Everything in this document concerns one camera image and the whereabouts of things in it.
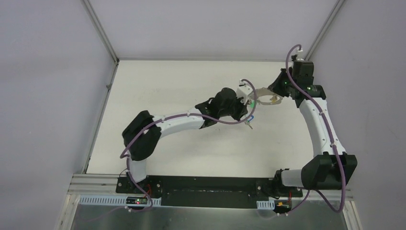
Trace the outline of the grey perforated key organizer plate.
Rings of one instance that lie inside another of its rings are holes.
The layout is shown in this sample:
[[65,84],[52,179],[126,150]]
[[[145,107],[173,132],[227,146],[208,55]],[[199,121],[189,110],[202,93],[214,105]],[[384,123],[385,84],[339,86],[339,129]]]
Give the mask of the grey perforated key organizer plate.
[[[251,101],[255,101],[255,104],[270,106],[270,105],[278,105],[282,103],[283,98],[278,94],[270,91],[266,87],[257,88],[255,89],[256,97],[254,93],[249,95]],[[271,103],[271,98],[278,98],[276,103]]]

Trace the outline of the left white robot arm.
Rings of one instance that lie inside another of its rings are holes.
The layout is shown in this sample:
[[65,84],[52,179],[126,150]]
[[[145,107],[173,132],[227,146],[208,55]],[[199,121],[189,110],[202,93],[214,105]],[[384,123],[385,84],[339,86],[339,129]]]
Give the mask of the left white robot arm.
[[125,149],[120,157],[127,159],[128,188],[135,194],[145,190],[146,160],[159,140],[178,132],[213,126],[226,116],[233,118],[234,124],[242,123],[247,119],[249,96],[254,94],[251,86],[240,85],[236,91],[223,88],[215,97],[179,114],[140,112],[122,132]]

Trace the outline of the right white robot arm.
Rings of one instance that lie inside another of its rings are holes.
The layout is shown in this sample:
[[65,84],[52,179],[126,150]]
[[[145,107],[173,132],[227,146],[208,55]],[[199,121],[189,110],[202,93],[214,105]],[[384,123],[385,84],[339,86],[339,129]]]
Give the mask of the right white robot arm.
[[291,97],[303,115],[312,141],[314,157],[301,169],[281,169],[275,174],[272,191],[284,196],[291,187],[307,190],[340,190],[348,184],[358,164],[355,155],[348,155],[339,141],[329,118],[326,94],[314,85],[314,64],[296,60],[288,69],[281,69],[268,88],[282,97]]

